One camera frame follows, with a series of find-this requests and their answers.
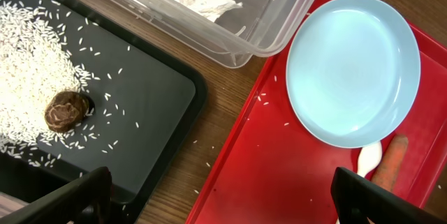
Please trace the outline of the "white rice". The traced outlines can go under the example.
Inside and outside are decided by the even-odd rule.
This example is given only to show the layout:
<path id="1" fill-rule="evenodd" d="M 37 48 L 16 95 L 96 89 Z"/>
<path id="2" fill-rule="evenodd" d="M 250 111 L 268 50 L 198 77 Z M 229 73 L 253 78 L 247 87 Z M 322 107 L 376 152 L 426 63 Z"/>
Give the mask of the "white rice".
<path id="1" fill-rule="evenodd" d="M 90 96 L 100 85 L 105 99 L 113 97 L 113 77 L 102 80 L 91 64 L 74 64 L 87 52 L 97 59 L 94 35 L 109 36 L 100 22 L 82 16 L 56 0 L 1 0 L 1 151 L 32 167 L 51 168 L 65 151 L 91 149 L 95 144 L 113 157 L 135 152 L 144 133 L 125 107 L 105 111 L 101 120 L 82 122 L 66 133 L 51 131 L 45 108 L 62 91 Z"/>

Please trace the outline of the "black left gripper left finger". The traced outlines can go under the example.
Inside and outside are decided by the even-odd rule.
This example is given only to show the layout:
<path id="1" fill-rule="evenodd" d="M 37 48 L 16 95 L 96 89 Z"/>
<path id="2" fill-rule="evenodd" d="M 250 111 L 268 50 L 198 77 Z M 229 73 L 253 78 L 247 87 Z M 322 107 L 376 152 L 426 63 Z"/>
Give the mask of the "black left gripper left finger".
<path id="1" fill-rule="evenodd" d="M 111 195 L 111 173 L 99 167 L 2 217 L 1 224 L 106 223 Z"/>

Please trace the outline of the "large light blue plate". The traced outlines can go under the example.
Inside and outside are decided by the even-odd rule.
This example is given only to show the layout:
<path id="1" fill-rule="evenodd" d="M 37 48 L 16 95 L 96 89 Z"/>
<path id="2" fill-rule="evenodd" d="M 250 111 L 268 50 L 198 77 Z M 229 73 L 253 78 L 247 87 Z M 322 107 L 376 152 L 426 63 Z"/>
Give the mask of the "large light blue plate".
<path id="1" fill-rule="evenodd" d="M 416 99 L 420 52 L 406 20 L 381 0 L 331 0 L 298 29 L 286 89 L 300 123 L 345 149 L 391 134 Z"/>

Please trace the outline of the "brown food scrap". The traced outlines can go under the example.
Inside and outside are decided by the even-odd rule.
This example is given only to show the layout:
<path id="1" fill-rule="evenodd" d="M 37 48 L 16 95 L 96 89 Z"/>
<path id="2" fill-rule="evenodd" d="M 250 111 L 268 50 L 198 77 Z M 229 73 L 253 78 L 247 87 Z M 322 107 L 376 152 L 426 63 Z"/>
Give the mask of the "brown food scrap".
<path id="1" fill-rule="evenodd" d="M 59 92 L 45 108 L 47 127 L 56 133 L 66 133 L 83 121 L 94 108 L 91 98 L 75 91 Z"/>

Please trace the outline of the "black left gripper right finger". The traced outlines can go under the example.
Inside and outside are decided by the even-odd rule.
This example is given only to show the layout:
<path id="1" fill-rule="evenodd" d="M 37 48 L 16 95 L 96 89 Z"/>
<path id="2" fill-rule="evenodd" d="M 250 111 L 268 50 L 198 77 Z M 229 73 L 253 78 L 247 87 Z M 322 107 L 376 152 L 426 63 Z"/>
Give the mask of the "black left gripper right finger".
<path id="1" fill-rule="evenodd" d="M 330 192 L 340 223 L 444 224 L 345 167 L 336 168 Z"/>

